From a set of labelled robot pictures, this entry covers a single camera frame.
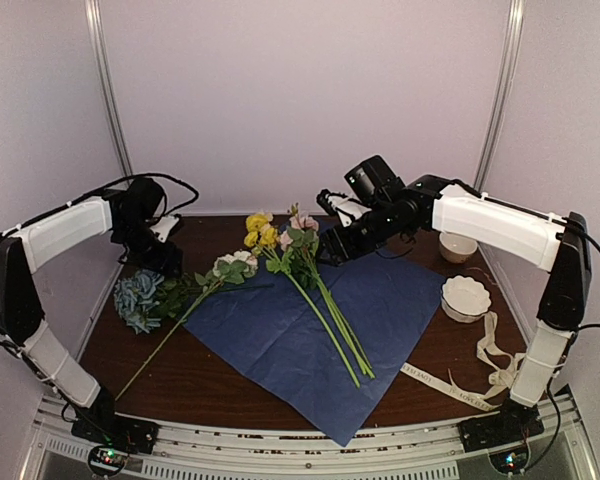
bowl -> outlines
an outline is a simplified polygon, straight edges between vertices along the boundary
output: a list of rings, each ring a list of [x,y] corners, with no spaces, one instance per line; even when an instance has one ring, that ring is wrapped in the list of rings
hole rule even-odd
[[[440,234],[440,254],[451,263],[464,263],[476,253],[478,242],[454,233]]]
[[[476,322],[490,306],[489,292],[473,278],[458,275],[442,285],[442,310],[456,322]]]

yellow flower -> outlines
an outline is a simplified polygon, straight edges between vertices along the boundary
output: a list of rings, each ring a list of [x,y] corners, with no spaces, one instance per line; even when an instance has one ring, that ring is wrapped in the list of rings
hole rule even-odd
[[[246,237],[244,237],[244,244],[249,247],[255,247],[256,243],[258,243],[258,232],[249,232]]]
[[[262,232],[260,238],[260,246],[262,247],[275,247],[278,243],[278,230],[271,225],[269,228]]]
[[[247,232],[257,232],[271,220],[273,220],[273,215],[270,213],[254,213],[247,217]]]

blue paper sheet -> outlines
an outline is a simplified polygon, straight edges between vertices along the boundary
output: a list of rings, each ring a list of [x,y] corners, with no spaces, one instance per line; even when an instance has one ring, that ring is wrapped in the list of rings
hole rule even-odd
[[[345,446],[383,397],[440,303],[443,277],[408,260],[367,255],[320,272],[362,343],[376,375],[355,387],[320,320],[284,275],[260,264],[251,285],[212,295],[187,330],[245,377],[293,406]],[[339,336],[318,291],[311,292]]]

white wall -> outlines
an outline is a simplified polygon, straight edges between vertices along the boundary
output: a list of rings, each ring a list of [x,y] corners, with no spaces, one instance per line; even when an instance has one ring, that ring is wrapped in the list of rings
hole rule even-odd
[[[82,0],[0,0],[0,230],[119,176]],[[36,275],[47,318],[72,351],[114,268],[104,238]],[[0,350],[0,480],[41,395],[24,364]]]
[[[577,211],[600,242],[600,1],[527,2],[506,119],[486,191],[544,211]],[[586,322],[600,322],[600,259]],[[527,330],[547,276],[497,254]],[[600,331],[583,332],[561,376],[600,461]]]
[[[191,211],[318,209],[379,153],[405,180],[473,178],[508,0],[102,2],[131,162]],[[171,190],[175,199],[175,190]]]

brown tabletop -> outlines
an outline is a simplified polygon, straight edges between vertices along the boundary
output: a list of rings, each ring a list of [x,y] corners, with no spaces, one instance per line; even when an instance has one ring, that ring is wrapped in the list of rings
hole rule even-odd
[[[174,241],[184,250],[185,271],[206,272],[216,257],[241,248],[243,236],[244,217],[189,217]],[[399,241],[391,246],[397,252],[404,249]],[[438,235],[420,232],[408,259],[447,277],[461,274],[484,283],[491,292],[491,310],[499,316],[498,346],[510,353],[525,350],[502,293],[492,284],[479,253],[464,265],[452,265],[438,253]],[[118,317],[109,298],[81,364],[115,395],[170,326],[165,321],[149,335],[136,335]],[[409,363],[442,379],[447,379],[447,370],[451,369],[461,388],[486,392],[491,369],[475,356],[476,342],[483,336],[482,322],[459,324],[438,309]],[[291,406],[237,373],[184,328],[173,335],[120,399],[117,409],[159,420],[217,427],[314,429]],[[364,425],[408,425],[476,413],[480,412],[398,374]]]

